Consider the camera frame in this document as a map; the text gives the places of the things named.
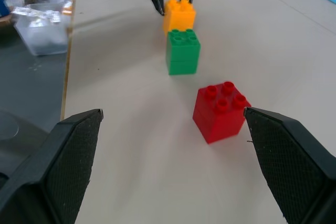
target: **clear plastic box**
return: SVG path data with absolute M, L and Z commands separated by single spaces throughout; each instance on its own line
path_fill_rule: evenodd
M 59 5 L 32 4 L 30 7 L 37 10 L 58 10 Z M 63 23 L 50 26 L 29 27 L 30 19 L 21 16 L 15 24 L 22 41 L 32 55 L 61 54 L 68 50 L 68 36 Z
M 6 5 L 9 7 L 23 7 L 22 0 L 6 0 Z

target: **orange lego brick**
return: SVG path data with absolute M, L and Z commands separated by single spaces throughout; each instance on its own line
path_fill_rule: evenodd
M 173 29 L 180 31 L 193 29 L 196 11 L 189 0 L 169 0 L 164 9 L 163 31 L 166 35 Z

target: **green lego brick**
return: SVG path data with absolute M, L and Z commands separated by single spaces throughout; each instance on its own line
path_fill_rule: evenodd
M 167 61 L 169 75 L 194 74 L 197 70 L 197 61 Z
M 170 61 L 198 61 L 200 49 L 201 44 L 192 29 L 168 32 L 166 58 Z

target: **table surface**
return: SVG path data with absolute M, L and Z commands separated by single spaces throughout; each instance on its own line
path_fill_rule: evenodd
M 295 118 L 336 154 L 336 5 L 194 0 L 198 71 L 169 76 L 150 0 L 76 0 L 65 117 L 102 108 L 77 222 L 286 223 L 246 126 L 207 145 L 197 90 L 231 80 L 257 108 Z

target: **duplo block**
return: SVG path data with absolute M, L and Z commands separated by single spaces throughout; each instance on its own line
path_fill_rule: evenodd
M 193 74 L 197 70 L 201 44 L 193 30 L 170 31 L 167 36 L 166 63 L 168 72 Z
M 166 35 L 173 29 L 180 31 L 193 29 L 196 11 L 189 0 L 169 0 L 164 9 L 163 31 Z
M 198 90 L 193 120 L 210 144 L 237 135 L 245 118 L 245 107 L 251 106 L 232 82 Z

